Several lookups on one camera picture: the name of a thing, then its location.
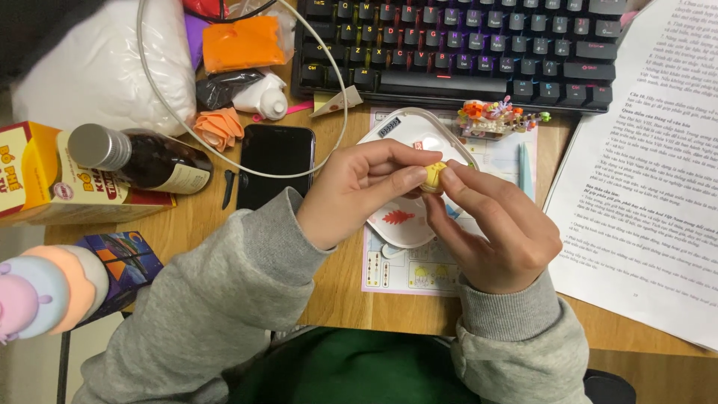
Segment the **mechanical keyboard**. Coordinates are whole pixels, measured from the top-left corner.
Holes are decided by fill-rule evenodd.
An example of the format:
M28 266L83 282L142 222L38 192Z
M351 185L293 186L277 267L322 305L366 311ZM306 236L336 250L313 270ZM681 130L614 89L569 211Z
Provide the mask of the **mechanical keyboard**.
M299 0L345 86L365 101L460 108L511 96L516 106L600 114L612 100L626 0ZM339 78L297 24L292 94Z

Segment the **hand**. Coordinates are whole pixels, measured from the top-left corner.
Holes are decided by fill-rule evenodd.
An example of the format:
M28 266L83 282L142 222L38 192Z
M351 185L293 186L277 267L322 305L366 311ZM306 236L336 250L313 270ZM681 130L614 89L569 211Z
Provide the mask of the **hand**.
M498 295L526 289L561 251L558 228L516 185L454 160L447 165L439 173L444 192L486 237L462 230L438 195L424 194L430 227L474 288Z
M299 226L314 246L330 249L381 206L423 183L424 167L441 158L441 152L415 150L392 139L337 150L299 207Z

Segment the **small yellow toy piece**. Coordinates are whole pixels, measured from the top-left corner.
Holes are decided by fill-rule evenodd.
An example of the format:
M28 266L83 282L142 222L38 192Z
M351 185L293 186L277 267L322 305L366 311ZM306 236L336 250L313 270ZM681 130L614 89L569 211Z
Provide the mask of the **small yellow toy piece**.
M441 193L442 187L441 184L439 184L439 171L445 169L446 166L443 162L436 162L428 167L424 167L428 175L424 183L419 185L419 188L428 193Z

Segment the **brown glass bottle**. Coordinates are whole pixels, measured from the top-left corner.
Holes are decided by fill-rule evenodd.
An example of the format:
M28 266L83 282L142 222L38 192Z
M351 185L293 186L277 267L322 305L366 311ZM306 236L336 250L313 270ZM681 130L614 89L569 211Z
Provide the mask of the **brown glass bottle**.
M111 171L140 189L195 193L213 173L202 150L148 129L116 131L84 124L70 135L67 150L77 164Z

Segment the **smartphone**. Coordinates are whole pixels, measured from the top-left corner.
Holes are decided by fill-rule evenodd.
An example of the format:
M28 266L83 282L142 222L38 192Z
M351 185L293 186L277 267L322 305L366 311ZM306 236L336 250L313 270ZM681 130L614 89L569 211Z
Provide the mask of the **smartphone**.
M314 132L309 128L252 124L244 128L240 164L250 170L275 175L303 173L314 167ZM267 178L240 170L237 209L256 210L292 187L306 196L312 175Z

